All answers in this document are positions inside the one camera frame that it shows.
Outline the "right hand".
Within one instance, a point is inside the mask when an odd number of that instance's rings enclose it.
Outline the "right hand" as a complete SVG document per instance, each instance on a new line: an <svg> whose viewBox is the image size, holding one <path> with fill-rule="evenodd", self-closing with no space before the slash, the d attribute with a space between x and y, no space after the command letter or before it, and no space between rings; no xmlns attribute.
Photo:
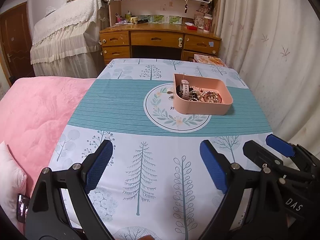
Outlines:
<svg viewBox="0 0 320 240"><path fill-rule="evenodd" d="M138 240L155 240L155 239L151 235L146 235L139 238Z"/></svg>

